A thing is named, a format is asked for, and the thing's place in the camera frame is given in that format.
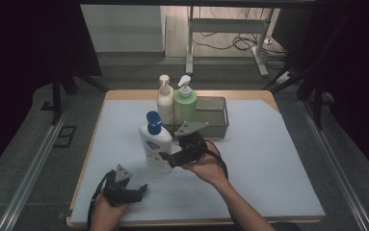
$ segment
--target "wrist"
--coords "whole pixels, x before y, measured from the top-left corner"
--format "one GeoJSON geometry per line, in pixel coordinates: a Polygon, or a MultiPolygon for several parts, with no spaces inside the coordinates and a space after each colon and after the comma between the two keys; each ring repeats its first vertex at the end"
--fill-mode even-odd
{"type": "Polygon", "coordinates": [[[232,187],[231,183],[228,181],[228,179],[223,179],[217,182],[212,182],[211,185],[218,191],[222,192],[225,189],[230,189],[232,187]]]}

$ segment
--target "cable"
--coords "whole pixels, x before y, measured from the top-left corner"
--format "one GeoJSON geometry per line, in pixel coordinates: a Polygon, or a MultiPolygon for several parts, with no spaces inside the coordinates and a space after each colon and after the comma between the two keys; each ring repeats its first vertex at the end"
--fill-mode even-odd
{"type": "Polygon", "coordinates": [[[265,57],[272,57],[278,60],[286,60],[288,58],[288,53],[284,51],[274,51],[274,50],[268,50],[266,48],[262,47],[262,55],[265,57]]]}
{"type": "Polygon", "coordinates": [[[217,35],[218,33],[217,33],[217,32],[214,32],[214,33],[210,33],[210,34],[204,35],[202,32],[200,32],[200,34],[201,34],[203,37],[210,37],[210,36],[217,35]]]}
{"type": "Polygon", "coordinates": [[[92,212],[93,212],[93,208],[94,208],[94,203],[96,202],[97,196],[101,193],[102,187],[103,187],[103,182],[105,182],[105,180],[109,177],[109,175],[111,174],[112,171],[106,173],[106,175],[103,177],[103,179],[100,181],[99,185],[96,188],[96,191],[94,192],[92,199],[91,199],[91,205],[89,206],[89,211],[88,211],[88,230],[91,230],[91,225],[92,225],[92,212]]]}
{"type": "Polygon", "coordinates": [[[263,11],[265,11],[265,8],[262,8],[262,12],[261,12],[259,19],[262,19],[263,11]]]}
{"type": "Polygon", "coordinates": [[[211,14],[212,14],[214,17],[216,17],[216,16],[214,15],[214,13],[212,13],[212,7],[210,7],[210,12],[211,12],[211,14]]]}
{"type": "Polygon", "coordinates": [[[233,40],[232,40],[232,44],[238,49],[238,50],[250,50],[251,48],[253,48],[256,44],[257,41],[256,39],[251,39],[251,38],[246,38],[246,37],[241,37],[241,34],[238,34],[238,36],[236,36],[233,40]],[[243,42],[244,44],[247,45],[246,48],[241,48],[237,45],[238,42],[243,42]]]}
{"type": "Polygon", "coordinates": [[[248,18],[248,16],[250,15],[250,8],[248,8],[246,11],[245,11],[245,18],[248,18]]]}
{"type": "Polygon", "coordinates": [[[228,47],[216,47],[216,46],[212,46],[212,45],[209,45],[209,44],[204,44],[204,43],[198,43],[196,41],[194,41],[193,39],[193,43],[197,44],[197,45],[203,45],[203,46],[208,46],[208,47],[211,47],[211,48],[214,48],[214,49],[218,49],[218,50],[226,50],[226,49],[229,49],[231,48],[232,46],[234,46],[233,44],[228,46],[228,47]]]}
{"type": "Polygon", "coordinates": [[[282,70],[282,68],[275,68],[275,67],[273,67],[273,66],[271,66],[270,64],[269,64],[269,62],[272,62],[272,61],[281,61],[281,62],[285,62],[285,61],[282,61],[282,60],[267,60],[267,61],[265,61],[265,65],[267,66],[267,67],[269,67],[270,69],[273,69],[273,70],[282,70]]]}
{"type": "MultiPolygon", "coordinates": [[[[220,163],[220,166],[223,168],[225,177],[226,177],[226,179],[228,179],[228,169],[227,169],[226,164],[225,164],[225,162],[223,160],[223,157],[221,156],[220,150],[218,150],[217,146],[213,142],[211,142],[209,140],[204,140],[204,141],[207,141],[207,142],[211,143],[214,146],[214,148],[218,151],[218,153],[214,153],[213,151],[211,151],[209,149],[206,149],[205,150],[205,153],[208,154],[208,155],[210,155],[210,156],[212,156],[212,157],[214,157],[220,163]]],[[[229,210],[229,208],[228,208],[228,211],[229,211],[229,215],[231,216],[232,221],[234,222],[235,229],[236,230],[239,230],[239,231],[244,231],[244,229],[242,228],[241,224],[236,219],[236,217],[232,215],[232,213],[229,210]]]]}
{"type": "Polygon", "coordinates": [[[243,12],[246,8],[243,8],[241,11],[239,11],[238,15],[236,16],[237,18],[239,17],[239,15],[241,15],[241,12],[243,12]]]}

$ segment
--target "gray box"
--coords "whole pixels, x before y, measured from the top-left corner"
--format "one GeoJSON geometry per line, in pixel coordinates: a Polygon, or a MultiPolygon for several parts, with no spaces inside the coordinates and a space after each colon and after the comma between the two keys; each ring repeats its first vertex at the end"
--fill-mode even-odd
{"type": "MultiPolygon", "coordinates": [[[[199,130],[204,138],[224,138],[229,126],[225,98],[199,96],[196,114],[192,122],[208,122],[209,126],[199,130]]],[[[181,124],[163,125],[172,136],[180,126],[181,124]]]]}

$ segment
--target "white table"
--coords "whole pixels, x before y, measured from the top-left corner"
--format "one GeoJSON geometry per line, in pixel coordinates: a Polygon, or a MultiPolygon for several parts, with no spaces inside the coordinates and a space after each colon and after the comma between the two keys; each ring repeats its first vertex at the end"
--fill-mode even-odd
{"type": "MultiPolygon", "coordinates": [[[[325,215],[268,91],[200,90],[198,94],[226,98],[229,127],[225,138],[214,142],[232,185],[262,216],[268,221],[318,221],[325,215]]],[[[156,110],[155,95],[156,90],[116,90],[106,96],[69,225],[86,225],[97,184],[117,164],[133,173],[128,189],[148,184],[143,201],[131,205],[121,226],[231,223],[220,195],[192,172],[176,167],[163,174],[146,165],[138,129],[146,124],[145,114],[156,110]]]]}

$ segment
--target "human hand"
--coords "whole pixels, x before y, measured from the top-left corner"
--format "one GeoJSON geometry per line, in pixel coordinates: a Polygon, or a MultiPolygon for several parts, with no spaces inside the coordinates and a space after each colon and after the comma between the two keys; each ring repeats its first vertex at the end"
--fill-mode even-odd
{"type": "Polygon", "coordinates": [[[101,192],[94,202],[91,231],[110,231],[114,229],[130,204],[113,207],[101,192]]]}
{"type": "MultiPolygon", "coordinates": [[[[219,155],[217,148],[211,141],[206,141],[206,144],[210,151],[219,155]]],[[[217,159],[206,153],[196,162],[186,164],[182,168],[192,171],[199,179],[214,187],[227,182],[224,170],[217,159]]]]}

